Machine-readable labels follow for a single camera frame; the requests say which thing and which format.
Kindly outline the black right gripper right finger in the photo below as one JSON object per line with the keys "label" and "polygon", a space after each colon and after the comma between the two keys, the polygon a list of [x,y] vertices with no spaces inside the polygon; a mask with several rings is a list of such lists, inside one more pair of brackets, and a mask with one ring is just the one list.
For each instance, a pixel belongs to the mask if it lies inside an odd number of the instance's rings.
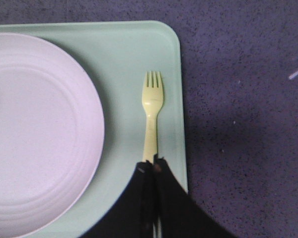
{"label": "black right gripper right finger", "polygon": [[190,198],[172,173],[167,161],[153,161],[159,216],[164,238],[233,238]]}

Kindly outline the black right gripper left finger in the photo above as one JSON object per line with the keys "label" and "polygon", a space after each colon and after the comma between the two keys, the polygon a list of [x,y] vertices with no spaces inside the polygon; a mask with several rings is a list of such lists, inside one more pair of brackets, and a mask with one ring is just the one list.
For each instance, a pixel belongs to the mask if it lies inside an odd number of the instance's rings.
{"label": "black right gripper left finger", "polygon": [[85,238],[152,238],[154,187],[152,163],[139,162],[114,205]]}

